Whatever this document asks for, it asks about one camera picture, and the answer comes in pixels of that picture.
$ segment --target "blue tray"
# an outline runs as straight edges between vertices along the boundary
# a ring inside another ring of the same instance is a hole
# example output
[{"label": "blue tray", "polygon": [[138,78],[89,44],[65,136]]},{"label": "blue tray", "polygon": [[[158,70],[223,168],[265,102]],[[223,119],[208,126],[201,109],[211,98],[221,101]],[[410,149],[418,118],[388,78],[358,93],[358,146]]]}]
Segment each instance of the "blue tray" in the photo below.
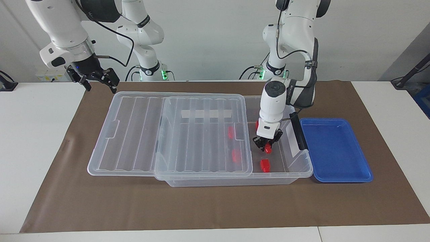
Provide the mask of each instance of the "blue tray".
[{"label": "blue tray", "polygon": [[372,171],[349,123],[341,118],[302,118],[313,174],[320,182],[364,183]]}]

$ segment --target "brown mat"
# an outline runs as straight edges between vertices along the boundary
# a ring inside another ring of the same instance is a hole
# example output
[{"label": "brown mat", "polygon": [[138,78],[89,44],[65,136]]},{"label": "brown mat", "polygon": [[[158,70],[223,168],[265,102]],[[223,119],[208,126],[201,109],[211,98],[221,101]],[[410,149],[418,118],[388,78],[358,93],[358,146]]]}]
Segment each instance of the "brown mat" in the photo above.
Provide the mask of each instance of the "brown mat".
[{"label": "brown mat", "polygon": [[[121,83],[119,90],[260,95],[263,85]],[[152,177],[92,177],[86,167],[111,99],[101,84],[85,93],[20,232],[430,223],[350,82],[318,82],[314,107],[300,116],[348,120],[374,174],[370,183],[171,188]]]}]

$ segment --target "white tabletop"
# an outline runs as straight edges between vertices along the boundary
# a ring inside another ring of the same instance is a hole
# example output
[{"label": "white tabletop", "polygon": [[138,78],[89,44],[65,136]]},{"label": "white tabletop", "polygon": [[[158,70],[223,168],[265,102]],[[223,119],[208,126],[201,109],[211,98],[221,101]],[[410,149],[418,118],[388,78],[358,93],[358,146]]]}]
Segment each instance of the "white tabletop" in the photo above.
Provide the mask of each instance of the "white tabletop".
[{"label": "white tabletop", "polygon": [[[354,82],[412,188],[430,213],[430,120],[406,91]],[[0,241],[428,241],[430,224],[235,230],[18,233],[84,89],[74,83],[21,83],[0,93]]]}]

